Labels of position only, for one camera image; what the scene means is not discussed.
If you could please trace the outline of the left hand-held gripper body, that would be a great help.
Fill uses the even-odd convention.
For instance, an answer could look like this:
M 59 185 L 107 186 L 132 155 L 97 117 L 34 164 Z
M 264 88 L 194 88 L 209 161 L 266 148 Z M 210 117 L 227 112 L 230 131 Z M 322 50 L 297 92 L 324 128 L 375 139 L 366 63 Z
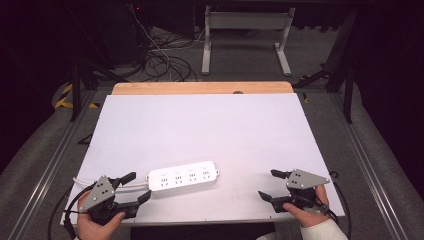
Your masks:
M 91 220 L 100 225 L 105 225 L 120 212 L 126 214 L 125 219 L 135 218 L 140 206 L 138 201 L 128 203 L 118 203 L 115 201 L 116 190 L 121 185 L 119 179 L 111 179 L 102 175 L 93 184 L 85 202 L 79 208 L 79 212 L 88 213 Z

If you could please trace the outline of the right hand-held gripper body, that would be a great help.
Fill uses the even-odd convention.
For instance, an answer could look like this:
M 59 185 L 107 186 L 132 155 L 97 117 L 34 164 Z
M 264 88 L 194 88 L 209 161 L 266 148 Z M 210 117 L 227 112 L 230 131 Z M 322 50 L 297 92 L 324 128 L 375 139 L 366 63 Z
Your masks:
M 291 171 L 291 175 L 286 179 L 286 187 L 289 195 L 285 197 L 273 198 L 272 207 L 276 213 L 283 213 L 284 203 L 291 203 L 302 210 L 318 209 L 323 213 L 329 211 L 328 205 L 318 203 L 315 187 L 330 182 L 328 178 L 318 176 L 300 169 Z

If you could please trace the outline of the person's right hand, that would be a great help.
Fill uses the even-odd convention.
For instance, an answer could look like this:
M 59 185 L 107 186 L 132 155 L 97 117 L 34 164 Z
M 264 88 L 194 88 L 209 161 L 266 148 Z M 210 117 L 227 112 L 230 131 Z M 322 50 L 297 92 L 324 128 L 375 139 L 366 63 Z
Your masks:
M 329 200 L 324 185 L 316 186 L 315 193 L 318 203 L 329 205 Z M 291 215 L 293 215 L 304 228 L 313 227 L 332 219 L 329 213 L 304 211 L 291 203 L 285 203 L 283 208 Z

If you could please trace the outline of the person's left hand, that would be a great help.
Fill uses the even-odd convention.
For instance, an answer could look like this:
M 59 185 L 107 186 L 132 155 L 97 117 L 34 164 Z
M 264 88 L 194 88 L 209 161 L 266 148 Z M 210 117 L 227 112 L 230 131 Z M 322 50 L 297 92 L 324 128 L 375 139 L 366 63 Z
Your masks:
M 78 238 L 80 240 L 110 240 L 125 216 L 124 212 L 120 212 L 107 224 L 99 225 L 91 220 L 89 214 L 79 213 L 77 217 Z

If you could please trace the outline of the white power strip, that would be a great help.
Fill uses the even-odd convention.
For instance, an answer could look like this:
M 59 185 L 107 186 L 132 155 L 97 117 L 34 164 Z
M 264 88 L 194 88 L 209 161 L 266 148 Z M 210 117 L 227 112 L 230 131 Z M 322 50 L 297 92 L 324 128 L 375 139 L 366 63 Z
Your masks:
M 159 193 L 213 184 L 219 174 L 214 162 L 202 161 L 152 170 L 147 182 L 151 191 Z

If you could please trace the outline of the person's dark clothing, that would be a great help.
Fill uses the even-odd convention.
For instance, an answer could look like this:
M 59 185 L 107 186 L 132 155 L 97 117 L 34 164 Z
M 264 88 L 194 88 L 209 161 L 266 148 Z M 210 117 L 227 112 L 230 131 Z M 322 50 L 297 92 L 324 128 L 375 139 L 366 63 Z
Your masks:
M 275 231 L 273 223 L 136 227 L 130 240 L 256 240 Z

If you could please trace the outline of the white table board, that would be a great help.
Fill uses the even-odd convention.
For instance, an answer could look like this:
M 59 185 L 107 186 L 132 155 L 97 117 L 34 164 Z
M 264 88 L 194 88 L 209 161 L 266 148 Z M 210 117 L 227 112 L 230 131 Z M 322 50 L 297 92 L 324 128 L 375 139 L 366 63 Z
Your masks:
M 295 94 L 110 95 L 72 192 L 134 172 L 116 196 L 130 202 L 150 171 L 202 161 L 218 169 L 214 184 L 153 196 L 131 225 L 283 220 L 260 197 L 288 193 L 272 170 L 329 174 Z

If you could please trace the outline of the yellow black hazard tape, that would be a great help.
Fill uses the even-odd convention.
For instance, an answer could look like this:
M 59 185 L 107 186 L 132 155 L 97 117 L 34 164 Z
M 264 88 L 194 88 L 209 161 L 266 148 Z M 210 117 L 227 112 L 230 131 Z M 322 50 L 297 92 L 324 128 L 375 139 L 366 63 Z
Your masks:
M 73 87 L 73 84 L 68 82 L 65 88 L 63 89 L 58 101 L 56 102 L 55 108 L 61 108 L 61 107 L 72 108 L 73 107 L 73 103 L 67 101 L 67 98 L 69 94 L 71 93 L 72 87 Z

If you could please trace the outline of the black metal stand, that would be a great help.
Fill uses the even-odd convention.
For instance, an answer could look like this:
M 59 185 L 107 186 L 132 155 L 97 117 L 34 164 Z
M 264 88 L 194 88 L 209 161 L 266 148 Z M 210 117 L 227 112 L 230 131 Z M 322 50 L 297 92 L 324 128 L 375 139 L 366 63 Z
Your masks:
M 112 80 L 116 83 L 127 83 L 123 77 L 101 67 L 98 64 L 88 60 L 82 55 L 73 59 L 71 70 L 71 84 L 72 84 L 72 117 L 71 122 L 74 122 L 82 111 L 81 102 L 81 84 L 88 90 L 96 90 L 98 86 L 97 77 L 95 72 L 99 72 L 106 79 Z
M 311 76 L 302 77 L 298 83 L 293 85 L 296 89 L 304 88 L 327 76 L 328 82 L 325 85 L 325 89 L 329 93 L 336 93 L 342 84 L 345 84 L 343 115 L 348 123 L 352 122 L 351 104 L 353 96 L 352 70 L 348 63 L 348 44 L 355 23 L 356 13 L 356 10 L 351 10 L 346 16 L 322 69 Z

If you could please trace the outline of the black computer tower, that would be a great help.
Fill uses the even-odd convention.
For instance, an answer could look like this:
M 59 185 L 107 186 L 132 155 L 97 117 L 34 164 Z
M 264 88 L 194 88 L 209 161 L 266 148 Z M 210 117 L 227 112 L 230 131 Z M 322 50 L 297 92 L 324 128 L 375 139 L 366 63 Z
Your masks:
M 114 64 L 145 63 L 147 50 L 143 32 L 127 5 L 111 3 L 107 6 L 105 38 Z

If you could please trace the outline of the aluminium floor rail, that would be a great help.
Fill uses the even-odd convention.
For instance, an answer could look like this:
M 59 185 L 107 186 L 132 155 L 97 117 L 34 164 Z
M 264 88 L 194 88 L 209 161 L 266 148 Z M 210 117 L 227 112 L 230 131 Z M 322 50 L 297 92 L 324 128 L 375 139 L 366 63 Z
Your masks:
M 373 166 L 371 165 L 370 159 L 364 150 L 364 147 L 351 123 L 349 123 L 343 112 L 343 104 L 339 97 L 330 93 L 329 98 L 335 107 L 341 122 L 349 136 L 349 140 L 353 146 L 353 152 L 356 156 L 356 161 L 364 175 L 367 185 L 371 191 L 371 194 L 376 202 L 376 205 L 384 219 L 384 222 L 390 232 L 393 240 L 409 240 L 397 214 L 394 211 L 393 205 L 391 204 L 388 195 L 381 184 Z
M 81 110 L 75 116 L 72 117 L 67 125 L 67 128 L 60 139 L 59 145 L 49 160 L 49 163 L 41 175 L 40 179 L 36 182 L 35 188 L 31 192 L 31 196 L 20 214 L 13 230 L 9 234 L 7 240 L 22 240 L 26 235 L 30 224 L 32 223 L 36 213 L 38 212 L 48 190 L 64 160 L 64 156 L 68 151 L 71 139 L 75 135 L 76 129 L 78 128 L 82 117 L 84 116 L 86 109 L 90 105 L 91 101 L 96 95 L 95 90 L 87 90 L 82 102 L 80 103 Z

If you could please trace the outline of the white metal desk frame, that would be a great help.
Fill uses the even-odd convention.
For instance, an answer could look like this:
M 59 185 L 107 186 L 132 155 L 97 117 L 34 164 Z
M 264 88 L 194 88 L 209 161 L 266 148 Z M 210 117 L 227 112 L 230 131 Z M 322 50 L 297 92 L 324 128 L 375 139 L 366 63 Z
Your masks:
M 211 29 L 258 29 L 258 30 L 281 30 L 280 41 L 274 44 L 283 74 L 292 74 L 287 57 L 285 45 L 290 32 L 292 21 L 295 16 L 295 8 L 289 8 L 283 13 L 259 13 L 259 12 L 220 12 L 212 11 L 212 6 L 205 7 L 204 47 L 201 72 L 203 75 L 210 73 L 211 62 Z

